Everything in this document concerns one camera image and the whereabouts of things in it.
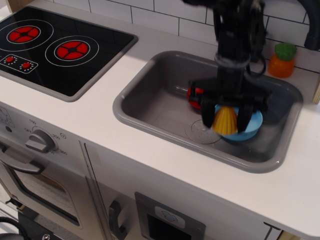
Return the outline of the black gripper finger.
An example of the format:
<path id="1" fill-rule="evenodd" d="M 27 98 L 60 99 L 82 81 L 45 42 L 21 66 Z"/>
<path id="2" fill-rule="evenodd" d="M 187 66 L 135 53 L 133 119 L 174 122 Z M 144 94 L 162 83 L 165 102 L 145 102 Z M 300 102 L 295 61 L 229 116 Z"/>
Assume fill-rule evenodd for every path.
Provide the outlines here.
<path id="1" fill-rule="evenodd" d="M 211 128 L 214 118 L 215 118 L 215 105 L 208 103 L 208 102 L 203 102 L 201 104 L 201 117 L 202 117 L 202 122 L 207 128 Z"/>
<path id="2" fill-rule="evenodd" d="M 253 114 L 253 106 L 243 106 L 238 110 L 237 115 L 237 131 L 239 133 L 244 132 L 251 120 Z"/>

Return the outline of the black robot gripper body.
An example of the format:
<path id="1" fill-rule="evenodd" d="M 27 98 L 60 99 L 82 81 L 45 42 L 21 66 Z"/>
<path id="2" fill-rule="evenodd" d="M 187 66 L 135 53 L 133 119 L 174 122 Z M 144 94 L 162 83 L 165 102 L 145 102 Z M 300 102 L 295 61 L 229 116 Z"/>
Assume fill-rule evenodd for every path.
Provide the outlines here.
<path id="1" fill-rule="evenodd" d="M 258 85 L 258 79 L 265 72 L 255 73 L 250 65 L 231 68 L 218 65 L 217 74 L 214 77 L 206 77 L 189 81 L 189 87 L 201 88 L 203 96 L 208 97 L 215 104 L 240 107 L 252 104 L 253 110 L 265 110 L 268 108 L 269 99 L 272 95 L 270 89 Z"/>

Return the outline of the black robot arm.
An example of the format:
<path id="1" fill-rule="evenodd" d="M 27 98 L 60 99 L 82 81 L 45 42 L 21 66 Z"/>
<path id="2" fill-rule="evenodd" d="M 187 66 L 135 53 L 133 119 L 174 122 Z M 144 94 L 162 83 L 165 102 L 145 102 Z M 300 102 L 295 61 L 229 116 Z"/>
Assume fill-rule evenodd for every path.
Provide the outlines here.
<path id="1" fill-rule="evenodd" d="M 214 123 L 216 105 L 238 108 L 236 127 L 244 132 L 257 110 L 267 109 L 270 92 L 253 82 L 250 62 L 262 61 L 266 30 L 262 0 L 187 0 L 212 9 L 218 42 L 215 77 L 191 80 L 188 100 L 200 105 L 203 124 Z"/>

